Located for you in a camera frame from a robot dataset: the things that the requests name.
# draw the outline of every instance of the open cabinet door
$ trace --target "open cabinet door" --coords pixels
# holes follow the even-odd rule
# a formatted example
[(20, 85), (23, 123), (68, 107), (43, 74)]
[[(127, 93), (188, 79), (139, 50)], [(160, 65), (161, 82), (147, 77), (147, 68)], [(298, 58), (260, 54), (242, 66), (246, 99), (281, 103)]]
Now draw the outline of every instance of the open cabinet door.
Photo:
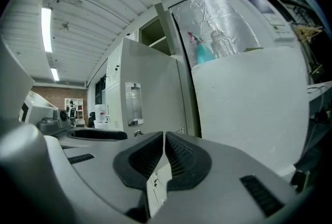
[(133, 136), (156, 131), (186, 133), (181, 83), (174, 58), (136, 41), (123, 39), (118, 69), (120, 106), (118, 117), (123, 131)]

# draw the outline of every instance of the teal spray bottle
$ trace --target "teal spray bottle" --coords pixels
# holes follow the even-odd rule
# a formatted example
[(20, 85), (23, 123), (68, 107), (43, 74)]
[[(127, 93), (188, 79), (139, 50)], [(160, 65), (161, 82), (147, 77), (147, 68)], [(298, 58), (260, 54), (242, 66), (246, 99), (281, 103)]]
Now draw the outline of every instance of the teal spray bottle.
[(207, 61), (215, 59), (211, 50), (207, 46), (205, 46), (203, 40), (200, 37), (196, 36), (194, 33), (190, 31), (188, 32), (188, 34), (190, 35), (190, 42), (192, 42), (194, 39), (196, 40), (198, 64), (205, 63)]

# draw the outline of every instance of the plastic bottle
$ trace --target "plastic bottle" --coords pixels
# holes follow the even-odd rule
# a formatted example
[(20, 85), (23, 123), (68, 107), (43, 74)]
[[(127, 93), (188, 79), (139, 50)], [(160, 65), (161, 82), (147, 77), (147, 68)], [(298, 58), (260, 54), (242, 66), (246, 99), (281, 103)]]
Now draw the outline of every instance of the plastic bottle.
[(220, 30), (214, 30), (211, 33), (211, 47), (216, 55), (219, 57), (226, 57), (233, 54), (236, 54), (235, 50), (232, 47), (231, 42)]
[(207, 61), (211, 61), (214, 60), (215, 57), (213, 55), (213, 53), (211, 52), (211, 50), (205, 46), (205, 44), (203, 43), (203, 40), (196, 36), (194, 33), (192, 32), (188, 32), (188, 34), (191, 37), (191, 41), (192, 42), (194, 39), (196, 41), (197, 44), (197, 63), (198, 64), (202, 64), (205, 63)]

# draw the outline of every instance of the brick wall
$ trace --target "brick wall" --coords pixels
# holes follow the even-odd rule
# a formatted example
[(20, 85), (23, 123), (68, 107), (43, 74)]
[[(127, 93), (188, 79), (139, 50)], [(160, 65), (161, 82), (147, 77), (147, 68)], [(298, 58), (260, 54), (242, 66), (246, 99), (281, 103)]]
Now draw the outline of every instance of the brick wall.
[(73, 99), (83, 99), (84, 108), (84, 122), (88, 124), (88, 105), (87, 105), (87, 90), (84, 89), (67, 89), (67, 88), (53, 88), (53, 87), (35, 87), (31, 89), (33, 92), (38, 93), (48, 102), (54, 106), (65, 109), (64, 99), (69, 97)]

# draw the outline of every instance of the black chair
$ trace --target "black chair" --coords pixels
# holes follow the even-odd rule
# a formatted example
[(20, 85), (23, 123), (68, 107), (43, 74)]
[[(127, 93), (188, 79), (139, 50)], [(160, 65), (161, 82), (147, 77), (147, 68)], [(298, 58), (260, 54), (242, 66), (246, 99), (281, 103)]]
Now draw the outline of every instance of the black chair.
[(90, 113), (90, 117), (89, 117), (89, 120), (88, 120), (88, 127), (89, 128), (94, 128), (94, 121), (95, 120), (95, 112), (91, 112)]

